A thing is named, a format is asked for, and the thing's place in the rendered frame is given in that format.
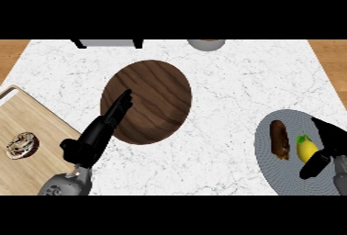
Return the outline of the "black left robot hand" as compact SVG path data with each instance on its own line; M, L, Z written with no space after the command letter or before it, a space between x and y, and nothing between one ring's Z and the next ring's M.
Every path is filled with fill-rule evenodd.
M84 168L91 168L107 146L113 129L119 125L125 112L132 106L131 90L126 89L113 101L107 112L88 124L76 140L64 139L59 147L63 160Z

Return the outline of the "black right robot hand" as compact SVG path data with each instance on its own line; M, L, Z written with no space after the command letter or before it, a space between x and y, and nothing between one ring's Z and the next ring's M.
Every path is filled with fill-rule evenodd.
M304 180L316 177L330 162L335 173L347 173L347 131L317 118L311 121L318 131L321 149L313 153L299 171Z

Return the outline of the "yellow lemon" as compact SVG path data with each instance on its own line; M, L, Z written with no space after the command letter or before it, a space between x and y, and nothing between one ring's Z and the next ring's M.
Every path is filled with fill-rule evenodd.
M304 133L295 138L295 150L301 162L307 162L310 157L318 150L317 145Z

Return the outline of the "grey round placemat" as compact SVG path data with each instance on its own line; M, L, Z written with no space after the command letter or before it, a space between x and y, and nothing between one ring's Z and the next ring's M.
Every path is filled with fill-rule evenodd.
M282 109L273 111L259 121L255 128L255 159L262 176L280 196L336 196L338 189L333 184L335 164L330 162L316 177L302 179L299 171L304 163L298 159L295 150L295 138L304 133L318 150L321 149L321 140L318 131L311 121L313 116L307 113ZM289 158L280 160L271 154L270 124L280 120L287 132L289 138Z

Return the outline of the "dark brown wooden bowl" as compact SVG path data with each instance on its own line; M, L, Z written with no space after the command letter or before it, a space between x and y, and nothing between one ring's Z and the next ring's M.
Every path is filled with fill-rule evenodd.
M101 115L126 89L132 106L113 130L113 137L129 144L156 143L175 133L186 121L191 102L189 80L166 62L146 60L128 64L104 86Z

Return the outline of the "brown oblong bread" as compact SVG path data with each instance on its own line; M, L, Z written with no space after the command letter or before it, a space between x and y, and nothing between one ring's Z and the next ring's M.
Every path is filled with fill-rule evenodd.
M289 138L286 127L280 120L270 124L271 154L280 159L289 158Z

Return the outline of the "pale wooden cutting board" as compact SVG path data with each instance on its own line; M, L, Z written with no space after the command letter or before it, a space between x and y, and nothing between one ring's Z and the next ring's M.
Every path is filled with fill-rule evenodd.
M0 196L35 195L54 174L73 170L59 144L78 136L16 85L0 93Z

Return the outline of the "chocolate glazed donut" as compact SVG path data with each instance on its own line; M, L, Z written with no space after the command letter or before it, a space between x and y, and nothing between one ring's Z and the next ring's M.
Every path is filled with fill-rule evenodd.
M19 160L29 157L39 147L39 141L32 132L17 134L7 145L7 157Z

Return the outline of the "grey round cup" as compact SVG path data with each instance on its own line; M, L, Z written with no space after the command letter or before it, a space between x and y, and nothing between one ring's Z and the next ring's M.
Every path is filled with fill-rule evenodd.
M203 39L189 39L189 45L200 51L214 51L224 44L222 39L203 40Z

